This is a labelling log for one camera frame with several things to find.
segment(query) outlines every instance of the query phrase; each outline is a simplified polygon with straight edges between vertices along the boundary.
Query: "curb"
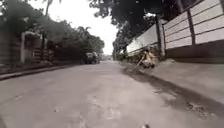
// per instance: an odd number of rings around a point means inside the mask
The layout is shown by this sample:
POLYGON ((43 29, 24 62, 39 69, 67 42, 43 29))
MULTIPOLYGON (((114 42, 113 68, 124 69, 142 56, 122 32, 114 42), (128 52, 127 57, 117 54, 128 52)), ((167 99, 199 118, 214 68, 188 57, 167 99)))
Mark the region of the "curb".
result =
POLYGON ((21 76, 26 76, 26 75, 38 74, 38 73, 47 72, 47 71, 54 71, 57 69, 64 69, 71 66, 73 65, 63 65, 63 66, 56 66, 56 67, 35 69, 35 70, 29 70, 29 71, 23 71, 23 72, 17 72, 17 73, 4 74, 4 75, 0 75, 0 81, 11 79, 11 78, 17 78, 21 76))

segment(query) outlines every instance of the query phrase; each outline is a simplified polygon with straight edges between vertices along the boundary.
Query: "road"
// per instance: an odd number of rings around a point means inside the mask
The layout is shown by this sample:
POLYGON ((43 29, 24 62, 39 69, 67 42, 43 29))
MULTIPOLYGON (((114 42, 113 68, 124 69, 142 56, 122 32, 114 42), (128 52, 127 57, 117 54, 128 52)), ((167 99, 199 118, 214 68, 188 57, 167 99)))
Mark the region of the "road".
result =
POLYGON ((0 82, 0 128, 222 128, 200 118, 117 62, 82 65, 0 82))

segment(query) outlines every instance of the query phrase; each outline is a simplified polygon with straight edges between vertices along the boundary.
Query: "parked car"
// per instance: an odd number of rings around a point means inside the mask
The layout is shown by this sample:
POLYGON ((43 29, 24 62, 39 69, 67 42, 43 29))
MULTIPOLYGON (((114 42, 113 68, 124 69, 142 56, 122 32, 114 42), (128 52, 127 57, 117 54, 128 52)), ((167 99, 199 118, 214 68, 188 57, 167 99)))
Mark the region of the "parked car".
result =
POLYGON ((99 64, 100 58, 96 52, 86 53, 84 58, 85 64, 99 64))

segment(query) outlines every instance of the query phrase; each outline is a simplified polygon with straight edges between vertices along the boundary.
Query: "fence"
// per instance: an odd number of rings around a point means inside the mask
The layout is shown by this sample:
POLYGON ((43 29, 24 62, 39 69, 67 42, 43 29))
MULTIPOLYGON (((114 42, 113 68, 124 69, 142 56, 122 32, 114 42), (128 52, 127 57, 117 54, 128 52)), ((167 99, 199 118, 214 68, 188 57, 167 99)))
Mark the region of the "fence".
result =
POLYGON ((127 51, 129 53, 129 56, 132 56, 140 49, 147 46, 155 46, 157 45, 157 43, 158 43, 157 28, 156 24, 154 24, 145 33, 143 33, 138 38, 134 39, 130 43, 130 45, 127 46, 127 51))
MULTIPOLYGON (((51 61, 53 59, 54 53, 51 50, 43 50, 43 60, 51 61)), ((32 61, 40 62, 41 61, 41 49, 36 48, 32 51, 32 61)))
POLYGON ((222 0, 204 0, 164 25, 168 57, 224 56, 222 0))

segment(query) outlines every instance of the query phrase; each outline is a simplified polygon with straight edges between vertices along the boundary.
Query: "sidewalk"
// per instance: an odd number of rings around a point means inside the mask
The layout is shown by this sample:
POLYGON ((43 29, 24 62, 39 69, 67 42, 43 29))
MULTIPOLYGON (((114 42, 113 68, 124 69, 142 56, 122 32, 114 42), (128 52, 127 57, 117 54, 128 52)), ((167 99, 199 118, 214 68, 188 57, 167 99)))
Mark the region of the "sidewalk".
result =
POLYGON ((224 64, 162 62, 153 77, 224 105, 224 64))
POLYGON ((10 79, 10 78, 20 77, 20 76, 25 76, 25 75, 31 75, 31 74, 36 74, 36 73, 41 73, 46 71, 63 69, 63 68, 71 67, 71 66, 73 65, 70 64, 70 65, 62 65, 62 66, 53 66, 53 67, 47 67, 47 68, 41 68, 41 69, 33 69, 28 71, 3 74, 3 75, 0 75, 0 81, 10 79))

